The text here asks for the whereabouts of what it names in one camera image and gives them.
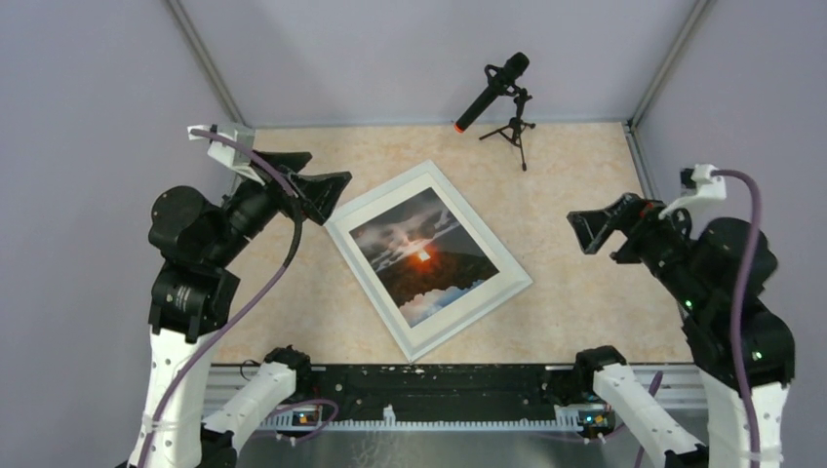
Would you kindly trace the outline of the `sunset landscape photo print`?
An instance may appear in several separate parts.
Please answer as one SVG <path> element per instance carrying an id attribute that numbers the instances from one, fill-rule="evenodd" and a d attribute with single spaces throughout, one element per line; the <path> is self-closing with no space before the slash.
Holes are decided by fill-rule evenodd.
<path id="1" fill-rule="evenodd" d="M 499 273 L 431 187 L 349 235 L 411 328 Z"/>

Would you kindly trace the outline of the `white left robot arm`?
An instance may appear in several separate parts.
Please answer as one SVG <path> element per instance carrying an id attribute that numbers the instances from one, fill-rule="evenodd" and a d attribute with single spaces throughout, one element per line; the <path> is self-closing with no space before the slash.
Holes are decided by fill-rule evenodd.
<path id="1" fill-rule="evenodd" d="M 309 357 L 279 347 L 220 409 L 204 412 L 217 342 L 240 320 L 230 310 L 240 285 L 230 263 L 278 215 L 294 225 L 294 258 L 304 222 L 325 223 L 352 178 L 306 174 L 308 152 L 263 152 L 260 160 L 280 178 L 259 174 L 220 204 L 179 185 L 152 207 L 148 240 L 164 262 L 150 291 L 151 370 L 130 467 L 232 467 L 278 405 L 311 394 Z"/>

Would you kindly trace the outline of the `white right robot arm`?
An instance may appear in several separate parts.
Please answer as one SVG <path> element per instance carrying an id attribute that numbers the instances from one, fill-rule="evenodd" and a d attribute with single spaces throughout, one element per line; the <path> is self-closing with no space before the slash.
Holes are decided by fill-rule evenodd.
<path id="1" fill-rule="evenodd" d="M 586 254 L 611 234 L 623 234 L 613 261 L 646 266 L 682 307 L 682 331 L 706 396 L 709 439 L 684 429 L 610 345 L 577 353 L 574 394 L 607 403 L 656 467 L 779 466 L 795 341 L 760 299 L 777 260 L 757 222 L 719 217 L 691 237 L 685 201 L 666 205 L 629 193 L 567 219 Z"/>

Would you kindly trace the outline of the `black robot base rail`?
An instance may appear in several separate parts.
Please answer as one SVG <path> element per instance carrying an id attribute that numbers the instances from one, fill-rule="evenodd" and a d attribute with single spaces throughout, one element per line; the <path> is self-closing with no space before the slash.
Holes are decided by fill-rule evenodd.
<path id="1" fill-rule="evenodd" d="M 625 358 L 612 346 L 580 351 L 572 366 L 543 364 L 317 365 L 303 361 L 285 404 L 333 422 L 551 422 L 571 405 L 597 404 L 594 373 Z"/>

